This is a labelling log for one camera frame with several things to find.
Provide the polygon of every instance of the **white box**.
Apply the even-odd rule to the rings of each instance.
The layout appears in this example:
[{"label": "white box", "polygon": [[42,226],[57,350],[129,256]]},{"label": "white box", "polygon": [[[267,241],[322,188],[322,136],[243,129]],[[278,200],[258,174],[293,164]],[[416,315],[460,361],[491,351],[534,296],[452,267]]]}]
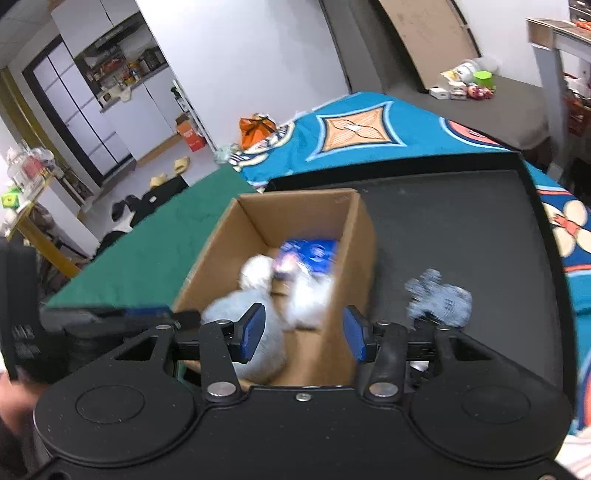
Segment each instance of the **white box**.
[{"label": "white box", "polygon": [[437,100],[449,100],[449,91],[441,87],[429,88],[429,95]]}]

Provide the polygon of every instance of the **orange box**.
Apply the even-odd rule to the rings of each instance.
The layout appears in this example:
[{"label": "orange box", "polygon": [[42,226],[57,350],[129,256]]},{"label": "orange box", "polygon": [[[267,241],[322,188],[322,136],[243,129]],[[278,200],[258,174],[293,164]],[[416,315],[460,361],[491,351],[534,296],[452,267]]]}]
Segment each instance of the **orange box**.
[{"label": "orange box", "polygon": [[197,133],[197,129],[185,114],[177,118],[177,132],[184,138],[192,152],[201,150],[206,145],[205,138]]}]

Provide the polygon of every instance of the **blue packaging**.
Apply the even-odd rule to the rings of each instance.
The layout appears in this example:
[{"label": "blue packaging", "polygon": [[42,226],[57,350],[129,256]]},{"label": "blue packaging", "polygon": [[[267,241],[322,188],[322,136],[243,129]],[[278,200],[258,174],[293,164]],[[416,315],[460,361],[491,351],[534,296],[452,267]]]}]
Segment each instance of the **blue packaging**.
[{"label": "blue packaging", "polygon": [[335,240],[305,241],[300,247],[300,261],[312,273],[326,274],[330,272],[336,253]]},{"label": "blue packaging", "polygon": [[298,240],[283,242],[275,259],[275,276],[286,279],[293,273],[296,263],[302,263],[313,274],[327,274],[336,255],[336,240]]}]

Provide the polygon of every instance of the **blue blanket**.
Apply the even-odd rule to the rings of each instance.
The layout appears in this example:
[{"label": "blue blanket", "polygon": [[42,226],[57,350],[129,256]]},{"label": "blue blanket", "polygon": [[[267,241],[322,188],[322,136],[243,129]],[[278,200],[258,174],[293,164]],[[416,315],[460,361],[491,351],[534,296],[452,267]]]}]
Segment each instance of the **blue blanket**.
[{"label": "blue blanket", "polygon": [[[238,152],[230,163],[255,187],[323,168],[393,158],[505,151],[495,141],[397,98],[357,93],[333,102]],[[553,226],[576,314],[579,388],[575,429],[591,424],[591,232],[588,209],[527,164]]]}]

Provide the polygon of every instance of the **green mat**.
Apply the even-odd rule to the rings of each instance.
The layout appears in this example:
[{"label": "green mat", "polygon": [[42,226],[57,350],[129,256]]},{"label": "green mat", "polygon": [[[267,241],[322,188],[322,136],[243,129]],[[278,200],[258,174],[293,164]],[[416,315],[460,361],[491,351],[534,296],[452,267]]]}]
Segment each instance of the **green mat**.
[{"label": "green mat", "polygon": [[253,191],[231,166],[221,166],[106,250],[48,307],[172,306],[230,200]]}]

